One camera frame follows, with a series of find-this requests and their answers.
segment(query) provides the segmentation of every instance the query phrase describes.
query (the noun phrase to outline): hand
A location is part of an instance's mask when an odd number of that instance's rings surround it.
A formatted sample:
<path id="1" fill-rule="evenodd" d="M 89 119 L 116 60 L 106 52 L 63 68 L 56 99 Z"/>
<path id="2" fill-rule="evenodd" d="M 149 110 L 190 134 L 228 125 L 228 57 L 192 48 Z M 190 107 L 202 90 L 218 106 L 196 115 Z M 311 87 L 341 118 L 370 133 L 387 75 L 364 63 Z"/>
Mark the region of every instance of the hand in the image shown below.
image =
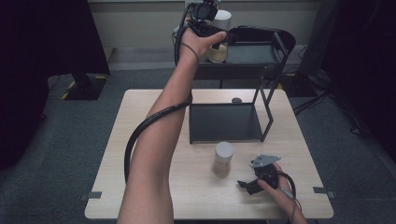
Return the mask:
<path id="1" fill-rule="evenodd" d="M 223 40 L 226 37 L 226 35 L 227 34 L 225 32 L 218 32 L 208 37 L 199 37 L 194 33 L 192 29 L 188 28 L 184 33 L 183 37 L 181 38 L 181 43 L 190 46 L 197 54 L 199 60 L 202 60 L 205 57 L 209 47 L 211 45 L 219 43 L 221 40 Z M 189 49 L 184 45 L 181 45 L 180 58 L 183 57 L 195 58 L 195 55 L 193 54 L 191 49 Z"/>
<path id="2" fill-rule="evenodd" d="M 274 162 L 273 165 L 278 171 L 282 171 L 282 168 L 280 168 L 276 162 Z M 286 213 L 291 223 L 306 223 L 306 220 L 294 199 L 290 198 L 285 192 L 281 190 L 282 188 L 291 193 L 289 182 L 284 176 L 279 176 L 278 189 L 273 189 L 261 179 L 258 180 L 258 183 L 274 198 L 275 202 Z"/>

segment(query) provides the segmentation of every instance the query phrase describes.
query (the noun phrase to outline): gray carpet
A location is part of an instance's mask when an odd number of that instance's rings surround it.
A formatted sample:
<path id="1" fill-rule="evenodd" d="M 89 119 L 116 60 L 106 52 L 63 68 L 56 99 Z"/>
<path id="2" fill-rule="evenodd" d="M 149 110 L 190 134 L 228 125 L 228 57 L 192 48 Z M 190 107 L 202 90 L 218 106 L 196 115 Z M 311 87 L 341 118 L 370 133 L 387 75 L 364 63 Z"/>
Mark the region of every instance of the gray carpet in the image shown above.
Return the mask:
<path id="1" fill-rule="evenodd" d="M 161 89 L 171 72 L 172 69 L 114 71 L 99 100 L 89 102 L 61 100 L 73 80 L 71 76 L 61 76 L 49 93 L 44 111 L 47 117 L 23 158 L 0 172 L 0 223 L 115 223 L 85 218 L 86 202 L 79 197 L 92 189 L 125 91 Z M 49 86 L 57 79 L 51 77 Z M 254 81 L 225 81 L 223 87 L 255 85 Z M 194 83 L 194 88 L 218 86 L 218 81 Z M 290 98 L 290 103 L 295 107 L 309 99 Z M 394 223 L 396 180 L 378 157 L 382 148 L 375 139 L 352 134 L 351 119 L 330 98 L 306 109 L 297 120 L 325 188 L 336 194 L 331 199 L 334 217 L 317 222 Z"/>

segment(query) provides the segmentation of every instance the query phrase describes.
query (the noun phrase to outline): forearm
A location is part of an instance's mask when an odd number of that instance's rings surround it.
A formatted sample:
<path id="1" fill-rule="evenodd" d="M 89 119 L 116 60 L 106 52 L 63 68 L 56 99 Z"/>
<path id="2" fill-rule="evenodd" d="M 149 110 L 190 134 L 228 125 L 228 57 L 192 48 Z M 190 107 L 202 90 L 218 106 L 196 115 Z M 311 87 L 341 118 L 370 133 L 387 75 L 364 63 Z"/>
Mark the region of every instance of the forearm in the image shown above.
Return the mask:
<path id="1" fill-rule="evenodd" d="M 185 102 L 191 93 L 196 68 L 195 58 L 180 59 L 148 116 L 171 105 Z M 119 223 L 173 222 L 168 178 L 184 114 L 185 109 L 171 113 L 140 134 L 131 158 Z"/>
<path id="2" fill-rule="evenodd" d="M 294 204 L 290 204 L 288 210 L 285 211 L 286 215 L 288 216 L 288 219 L 290 221 L 290 224 L 307 224 L 308 222 L 306 221 L 302 211 L 297 205 L 297 202 L 294 202 Z"/>

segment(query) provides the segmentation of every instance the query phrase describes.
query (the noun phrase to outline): shelf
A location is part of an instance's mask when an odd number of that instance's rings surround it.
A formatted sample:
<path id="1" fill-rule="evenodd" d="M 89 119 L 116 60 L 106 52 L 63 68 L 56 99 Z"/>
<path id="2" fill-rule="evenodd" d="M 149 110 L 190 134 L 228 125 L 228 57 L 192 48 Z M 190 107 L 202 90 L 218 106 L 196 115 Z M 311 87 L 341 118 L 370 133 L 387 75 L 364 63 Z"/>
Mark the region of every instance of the shelf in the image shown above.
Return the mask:
<path id="1" fill-rule="evenodd" d="M 272 42 L 255 45 L 230 45 L 224 63 L 200 62 L 194 79 L 273 78 L 281 58 Z"/>

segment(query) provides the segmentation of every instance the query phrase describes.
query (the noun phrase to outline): skin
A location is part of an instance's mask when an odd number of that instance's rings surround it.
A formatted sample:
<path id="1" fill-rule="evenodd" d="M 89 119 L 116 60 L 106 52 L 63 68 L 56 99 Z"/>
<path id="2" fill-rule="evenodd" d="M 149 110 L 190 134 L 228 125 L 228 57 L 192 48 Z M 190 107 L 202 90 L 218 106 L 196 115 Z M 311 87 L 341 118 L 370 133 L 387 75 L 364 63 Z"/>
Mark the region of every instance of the skin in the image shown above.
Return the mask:
<path id="1" fill-rule="evenodd" d="M 220 42 L 226 33 L 219 32 L 210 37 L 198 37 L 188 29 L 182 36 L 182 43 L 190 46 L 202 60 L 208 48 Z M 191 84 L 198 67 L 198 60 L 191 49 L 180 47 L 180 59 L 162 93 L 151 107 L 148 116 L 171 105 L 185 102 L 191 92 Z M 122 199 L 118 223 L 174 223 L 172 198 L 169 189 L 169 170 L 180 135 L 185 109 L 167 115 L 143 131 L 134 148 L 131 158 L 128 183 Z M 294 201 L 280 191 L 269 191 L 265 183 L 261 186 L 268 190 L 280 207 L 291 216 Z M 302 216 L 296 209 L 294 221 Z"/>
<path id="2" fill-rule="evenodd" d="M 278 171 L 282 171 L 280 166 L 274 162 L 273 165 Z M 288 216 L 290 223 L 292 224 L 305 224 L 307 223 L 303 213 L 299 209 L 296 202 L 287 196 L 280 188 L 273 189 L 270 187 L 265 181 L 258 180 L 259 185 L 266 190 L 275 200 L 275 202 L 279 205 L 279 207 L 285 212 Z M 284 176 L 279 177 L 279 186 L 288 192 L 291 192 L 291 188 L 288 180 Z"/>

